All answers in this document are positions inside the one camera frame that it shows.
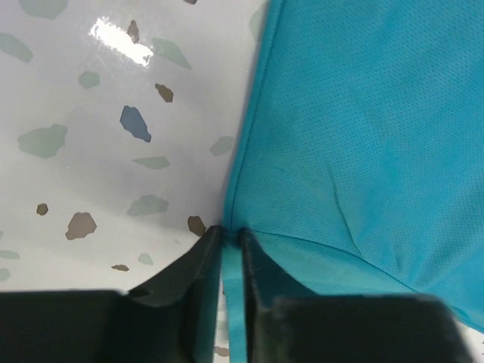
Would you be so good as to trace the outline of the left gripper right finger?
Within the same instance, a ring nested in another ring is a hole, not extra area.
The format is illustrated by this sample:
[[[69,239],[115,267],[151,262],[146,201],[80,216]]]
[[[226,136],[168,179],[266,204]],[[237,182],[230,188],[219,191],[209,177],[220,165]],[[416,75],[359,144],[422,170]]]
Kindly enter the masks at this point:
[[[472,362],[451,312],[415,294],[325,296],[238,234],[250,362]]]

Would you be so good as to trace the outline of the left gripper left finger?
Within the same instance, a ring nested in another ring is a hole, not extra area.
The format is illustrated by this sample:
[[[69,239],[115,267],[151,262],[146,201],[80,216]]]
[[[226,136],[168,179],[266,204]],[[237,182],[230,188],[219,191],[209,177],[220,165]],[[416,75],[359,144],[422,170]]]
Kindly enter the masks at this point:
[[[211,362],[222,228],[128,293],[1,295],[3,362]]]

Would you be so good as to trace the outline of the teal t-shirt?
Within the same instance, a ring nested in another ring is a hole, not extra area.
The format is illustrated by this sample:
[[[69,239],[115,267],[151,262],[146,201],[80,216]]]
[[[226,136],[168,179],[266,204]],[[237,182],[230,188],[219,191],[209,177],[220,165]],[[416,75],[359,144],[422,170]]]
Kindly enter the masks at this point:
[[[318,293],[483,329],[483,3],[273,1],[223,225]]]

